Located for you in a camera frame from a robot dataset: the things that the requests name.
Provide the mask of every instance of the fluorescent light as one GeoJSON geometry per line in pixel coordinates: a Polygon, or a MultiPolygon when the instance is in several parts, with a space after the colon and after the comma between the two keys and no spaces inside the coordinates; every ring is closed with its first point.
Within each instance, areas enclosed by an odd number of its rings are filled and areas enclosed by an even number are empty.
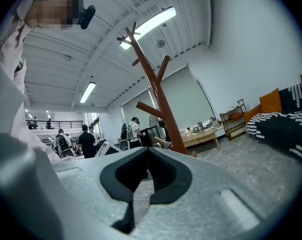
{"type": "MultiPolygon", "coordinates": [[[[135,40],[139,40],[141,37],[143,37],[146,33],[153,30],[155,27],[161,25],[163,22],[166,22],[167,20],[171,19],[172,17],[177,15],[176,8],[169,7],[158,14],[154,15],[152,18],[148,19],[145,23],[143,23],[141,26],[139,26],[135,32],[140,34],[135,34],[135,40]]],[[[125,42],[121,42],[120,46],[127,50],[129,47],[131,47],[130,44],[127,44],[125,42]]]]}
{"type": "Polygon", "coordinates": [[[80,103],[85,103],[87,98],[89,97],[89,95],[91,94],[91,92],[93,91],[93,89],[96,87],[96,83],[95,82],[89,82],[89,85],[87,86],[81,100],[80,103]]]}

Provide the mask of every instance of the concrete floor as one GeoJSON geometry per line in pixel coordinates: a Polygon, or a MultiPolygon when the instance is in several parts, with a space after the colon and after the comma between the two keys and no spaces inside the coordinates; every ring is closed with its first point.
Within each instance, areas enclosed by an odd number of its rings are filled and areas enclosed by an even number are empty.
{"type": "MultiPolygon", "coordinates": [[[[271,204],[280,205],[294,198],[302,183],[302,160],[247,133],[233,140],[219,140],[221,150],[213,142],[188,150],[197,152],[197,159],[209,161],[234,174],[249,187],[260,191],[271,204]]],[[[142,181],[134,193],[134,200],[145,200],[145,193],[153,192],[153,182],[142,181]]],[[[135,223],[148,212],[143,201],[133,204],[135,223]]]]}

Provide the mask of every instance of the sofa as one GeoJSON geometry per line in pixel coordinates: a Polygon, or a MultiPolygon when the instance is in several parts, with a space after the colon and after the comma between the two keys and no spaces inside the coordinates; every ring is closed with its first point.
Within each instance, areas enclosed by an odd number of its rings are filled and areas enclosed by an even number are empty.
{"type": "Polygon", "coordinates": [[[302,158],[302,75],[300,84],[260,97],[244,120],[250,135],[302,158]]]}

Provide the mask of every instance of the tree-shaped coat stand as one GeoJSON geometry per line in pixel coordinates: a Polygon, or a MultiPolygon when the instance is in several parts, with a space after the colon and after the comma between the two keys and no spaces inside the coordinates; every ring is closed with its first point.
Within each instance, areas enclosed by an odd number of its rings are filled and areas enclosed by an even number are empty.
{"type": "Polygon", "coordinates": [[[143,110],[151,115],[154,115],[158,118],[163,119],[165,122],[166,128],[167,128],[167,131],[169,133],[171,142],[172,142],[171,149],[176,152],[186,155],[187,149],[184,146],[176,120],[172,114],[172,111],[170,109],[167,98],[160,85],[160,83],[162,81],[162,77],[168,66],[170,57],[168,55],[164,56],[161,67],[159,69],[159,73],[156,76],[156,74],[152,70],[146,56],[144,55],[140,45],[138,44],[136,38],[134,37],[134,35],[139,35],[139,33],[136,32],[136,28],[137,28],[136,22],[133,24],[132,31],[128,27],[125,28],[125,31],[126,31],[128,37],[130,38],[130,41],[125,40],[124,37],[118,37],[117,40],[133,46],[138,59],[136,59],[132,65],[135,66],[138,62],[141,63],[143,70],[146,74],[146,77],[152,88],[152,91],[154,93],[154,96],[155,96],[155,99],[159,106],[160,111],[157,109],[154,109],[153,107],[146,105],[140,101],[137,102],[135,107],[140,110],[143,110]]]}

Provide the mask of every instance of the smoke detector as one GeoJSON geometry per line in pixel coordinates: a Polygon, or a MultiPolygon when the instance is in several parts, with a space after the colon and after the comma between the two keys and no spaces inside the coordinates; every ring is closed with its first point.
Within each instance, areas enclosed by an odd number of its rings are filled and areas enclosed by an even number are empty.
{"type": "Polygon", "coordinates": [[[165,45],[166,45],[166,41],[164,41],[162,39],[161,40],[157,40],[156,47],[162,48],[165,45]]]}

